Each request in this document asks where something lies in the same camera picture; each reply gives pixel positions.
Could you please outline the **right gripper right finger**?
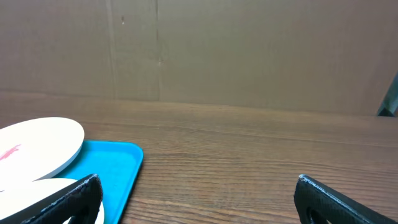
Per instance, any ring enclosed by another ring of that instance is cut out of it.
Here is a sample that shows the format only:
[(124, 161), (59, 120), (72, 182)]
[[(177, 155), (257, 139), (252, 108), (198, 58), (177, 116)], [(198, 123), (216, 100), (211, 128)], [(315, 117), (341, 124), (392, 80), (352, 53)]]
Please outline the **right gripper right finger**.
[(294, 204), (301, 223), (397, 224), (395, 220), (304, 174), (298, 177)]

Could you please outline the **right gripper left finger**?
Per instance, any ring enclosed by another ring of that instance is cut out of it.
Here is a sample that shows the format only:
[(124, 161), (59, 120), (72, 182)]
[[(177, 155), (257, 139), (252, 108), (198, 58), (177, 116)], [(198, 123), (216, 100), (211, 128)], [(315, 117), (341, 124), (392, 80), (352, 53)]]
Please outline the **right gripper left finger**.
[(9, 216), (1, 224), (100, 223), (103, 189), (90, 174), (39, 202)]

